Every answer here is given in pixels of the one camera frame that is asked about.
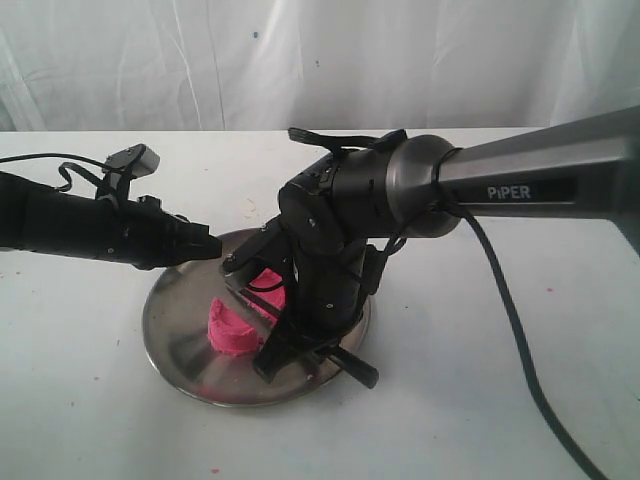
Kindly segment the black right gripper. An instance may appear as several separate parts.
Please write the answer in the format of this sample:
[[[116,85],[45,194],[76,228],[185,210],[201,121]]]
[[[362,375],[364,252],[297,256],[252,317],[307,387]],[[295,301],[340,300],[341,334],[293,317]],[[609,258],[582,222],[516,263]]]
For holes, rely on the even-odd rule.
[[[365,239],[348,243],[335,255],[321,255],[293,243],[297,283],[292,316],[284,314],[253,359],[253,370],[267,384],[293,363],[317,368],[316,353],[335,345],[360,320],[372,294],[375,248]],[[285,265],[285,234],[271,219],[232,249],[222,263],[227,285],[249,285],[266,268],[280,274]]]

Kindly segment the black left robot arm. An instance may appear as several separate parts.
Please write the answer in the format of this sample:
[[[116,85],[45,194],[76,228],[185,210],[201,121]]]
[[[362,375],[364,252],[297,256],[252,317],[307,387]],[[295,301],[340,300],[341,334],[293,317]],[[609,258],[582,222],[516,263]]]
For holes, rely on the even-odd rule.
[[[163,211],[155,197],[115,205],[8,173],[1,175],[1,247],[141,270],[222,256],[208,226]]]

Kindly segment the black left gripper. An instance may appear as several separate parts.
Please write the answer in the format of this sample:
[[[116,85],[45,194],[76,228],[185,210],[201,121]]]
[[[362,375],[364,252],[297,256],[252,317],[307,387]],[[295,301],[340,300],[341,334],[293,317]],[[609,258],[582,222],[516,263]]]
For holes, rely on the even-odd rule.
[[[221,257],[221,240],[207,225],[165,212],[156,197],[127,201],[118,214],[124,258],[140,270]]]

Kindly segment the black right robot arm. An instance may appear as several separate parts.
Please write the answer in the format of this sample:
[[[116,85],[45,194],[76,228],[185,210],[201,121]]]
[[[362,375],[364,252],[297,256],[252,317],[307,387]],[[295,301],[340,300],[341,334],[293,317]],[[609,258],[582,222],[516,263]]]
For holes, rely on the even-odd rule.
[[[605,219],[639,243],[639,111],[635,107],[469,148],[397,130],[380,138],[292,128],[326,154],[278,193],[278,215],[229,254],[228,285],[263,268],[286,305],[254,358],[271,382],[287,365],[331,359],[366,386],[376,371],[343,352],[388,258],[409,238],[438,238],[468,215]]]

